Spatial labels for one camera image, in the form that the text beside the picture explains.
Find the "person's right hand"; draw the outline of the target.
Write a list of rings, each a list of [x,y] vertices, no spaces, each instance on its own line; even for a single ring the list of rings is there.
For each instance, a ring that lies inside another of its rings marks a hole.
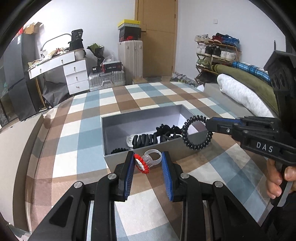
[[[280,185],[283,180],[288,182],[293,181],[290,193],[295,192],[295,181],[296,181],[296,168],[295,166],[287,167],[285,169],[284,177],[278,172],[275,166],[275,161],[272,159],[267,160],[267,177],[266,177],[266,189],[267,195],[271,199],[279,197],[282,193]]]

